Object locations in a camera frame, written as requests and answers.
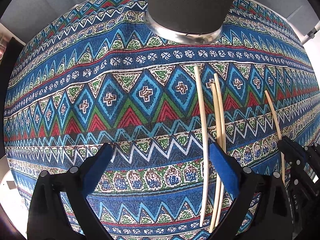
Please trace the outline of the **wooden chopstick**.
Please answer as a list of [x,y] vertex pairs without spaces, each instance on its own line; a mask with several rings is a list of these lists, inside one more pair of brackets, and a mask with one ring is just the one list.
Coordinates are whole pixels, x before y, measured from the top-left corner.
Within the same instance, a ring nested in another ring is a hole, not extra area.
[[209,185],[209,153],[208,153],[208,132],[206,111],[204,106],[204,98],[202,91],[202,83],[200,77],[199,67],[194,67],[197,97],[199,102],[200,120],[201,120],[201,132],[202,132],[202,149],[203,149],[203,190],[202,190],[202,203],[200,211],[200,227],[203,227],[204,218],[206,215],[207,194]]
[[[213,94],[213,105],[215,113],[215,123],[216,123],[216,142],[219,146],[222,145],[222,130],[221,130],[221,118],[220,118],[220,109],[219,109],[219,100],[217,96],[216,85],[213,83],[211,85],[211,90]],[[212,233],[215,227],[217,226],[219,215],[221,213],[221,193],[223,192],[223,184],[221,183],[220,176],[216,171],[216,186],[215,186],[215,198],[213,205],[212,218],[210,222],[209,232]]]
[[[221,133],[221,143],[219,144],[220,147],[226,152],[226,128],[225,128],[225,116],[224,116],[224,110],[223,110],[223,101],[222,101],[222,95],[221,95],[221,88],[219,83],[219,77],[218,74],[214,74],[214,81],[215,81],[215,88],[217,93],[217,101],[218,101],[218,107],[219,107],[219,114],[220,114],[220,133]],[[219,199],[219,205],[217,210],[217,216],[215,221],[215,227],[217,227],[219,221],[220,221],[220,215],[221,215],[221,209],[222,209],[222,200],[225,193],[225,186],[223,182],[221,182],[220,187],[220,199]]]
[[[281,136],[281,131],[280,131],[280,127],[279,127],[277,114],[276,114],[276,111],[274,110],[274,105],[273,105],[273,102],[271,100],[271,97],[270,97],[268,91],[265,90],[264,93],[266,95],[268,105],[270,107],[270,111],[271,111],[274,125],[276,128],[277,137],[278,137],[278,140],[280,141],[282,139],[282,136]],[[282,152],[280,152],[280,156],[281,156],[281,178],[282,178],[283,184],[285,184],[285,158],[284,158],[284,154]]]

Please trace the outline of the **blue patterned tablecloth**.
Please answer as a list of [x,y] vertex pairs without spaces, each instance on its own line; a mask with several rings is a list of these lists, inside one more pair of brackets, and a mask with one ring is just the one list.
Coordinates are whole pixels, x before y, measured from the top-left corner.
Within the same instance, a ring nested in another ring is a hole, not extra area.
[[260,174],[281,173],[277,133],[319,142],[319,86],[294,30],[271,10],[234,0],[222,36],[186,46],[154,34],[147,0],[89,0],[20,53],[4,107],[4,148],[23,203],[43,170],[81,165],[109,143],[113,157],[88,202],[114,239],[205,239],[216,172],[200,227],[203,153],[194,67],[208,141],[216,139],[217,73],[226,150]]

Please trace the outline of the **black cylindrical utensil holder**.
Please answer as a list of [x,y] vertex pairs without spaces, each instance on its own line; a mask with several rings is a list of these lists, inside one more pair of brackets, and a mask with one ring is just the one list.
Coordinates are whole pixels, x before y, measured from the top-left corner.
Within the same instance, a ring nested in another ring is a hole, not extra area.
[[202,46],[222,35],[234,0],[148,0],[144,23],[158,36],[180,44]]

